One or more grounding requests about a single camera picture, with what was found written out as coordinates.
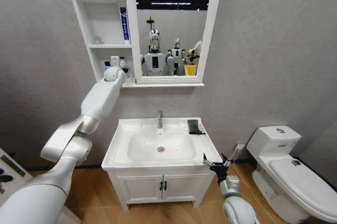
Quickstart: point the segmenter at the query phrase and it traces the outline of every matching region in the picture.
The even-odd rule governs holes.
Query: sink
[[[189,134],[187,121],[198,120],[203,135]],[[157,130],[157,118],[120,119],[103,169],[203,165],[203,153],[213,162],[221,158],[200,118],[163,118],[163,130]]]
[[[135,161],[173,161],[191,159],[196,152],[189,134],[149,132],[131,137],[127,155]]]

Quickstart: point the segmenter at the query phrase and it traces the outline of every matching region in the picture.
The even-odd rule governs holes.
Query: toilet seat
[[[269,167],[306,204],[325,215],[337,218],[337,193],[299,160],[272,160]]]

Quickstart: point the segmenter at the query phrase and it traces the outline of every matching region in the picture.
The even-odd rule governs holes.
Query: toilet tank
[[[289,154],[301,136],[286,125],[258,128],[247,144],[252,156]]]

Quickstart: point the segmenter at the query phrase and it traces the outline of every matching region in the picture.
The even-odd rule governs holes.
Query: cabinet door
[[[147,203],[162,200],[163,176],[117,177],[126,203]]]
[[[193,201],[199,195],[207,174],[164,176],[164,201]]]

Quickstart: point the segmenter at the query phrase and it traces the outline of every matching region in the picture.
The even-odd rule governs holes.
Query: mirror
[[[197,73],[209,0],[136,0],[143,76]]]

